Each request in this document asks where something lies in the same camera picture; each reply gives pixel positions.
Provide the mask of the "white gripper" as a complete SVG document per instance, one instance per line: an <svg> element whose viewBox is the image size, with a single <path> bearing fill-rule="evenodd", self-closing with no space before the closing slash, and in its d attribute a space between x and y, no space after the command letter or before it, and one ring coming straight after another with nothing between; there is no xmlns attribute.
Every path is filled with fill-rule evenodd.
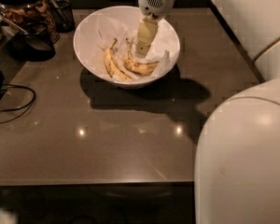
<svg viewBox="0 0 280 224"><path fill-rule="evenodd" d="M159 20L165 18L173 8L175 0L138 0L138 6L144 16L139 21L136 47L137 54L146 56L158 32Z"/></svg>

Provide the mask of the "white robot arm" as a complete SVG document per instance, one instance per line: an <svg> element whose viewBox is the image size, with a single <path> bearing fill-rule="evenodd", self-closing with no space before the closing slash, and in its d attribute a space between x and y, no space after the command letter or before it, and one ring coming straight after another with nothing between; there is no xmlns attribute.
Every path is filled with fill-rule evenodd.
<svg viewBox="0 0 280 224"><path fill-rule="evenodd" d="M280 0L210 0L263 82L221 104L194 165L196 224L280 224Z"/></svg>

